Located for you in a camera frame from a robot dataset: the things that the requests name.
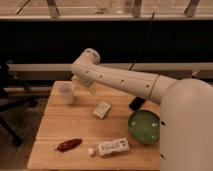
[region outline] red chili pepper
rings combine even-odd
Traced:
[[[81,144],[81,141],[82,141],[81,139],[72,139],[72,140],[65,141],[59,144],[56,150],[60,152],[66,152],[68,150],[75,148],[79,144]]]

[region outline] black chair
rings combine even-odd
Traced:
[[[23,86],[27,95],[26,97],[22,99],[0,106],[0,112],[9,110],[11,108],[17,107],[27,102],[29,102],[29,105],[31,107],[35,107],[37,105],[37,102],[33,98],[28,85],[24,81],[18,79],[17,77],[14,79],[14,75],[9,73],[9,67],[6,64],[6,62],[0,61],[0,97],[4,97],[4,98],[7,97],[8,93],[4,89],[5,85],[7,86],[15,82],[16,84]],[[2,116],[0,116],[0,125],[12,136],[13,138],[12,143],[15,146],[19,147],[23,143],[22,138],[16,134],[16,132],[8,125],[8,123],[5,121],[5,119]]]

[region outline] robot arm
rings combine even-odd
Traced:
[[[160,104],[165,90],[177,80],[165,76],[98,66],[100,55],[86,49],[72,64],[71,71],[84,86],[93,81]]]
[[[84,86],[96,81],[161,105],[161,171],[213,170],[211,85],[196,79],[177,81],[157,74],[106,68],[98,66],[99,61],[95,50],[86,49],[71,71]]]

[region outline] dark background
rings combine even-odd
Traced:
[[[0,59],[72,63],[85,48],[101,62],[132,62],[149,21],[1,21]],[[137,62],[213,62],[213,21],[153,21]]]

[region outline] bowl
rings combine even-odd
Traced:
[[[128,120],[129,133],[142,144],[153,144],[160,138],[160,118],[148,110],[132,113]]]

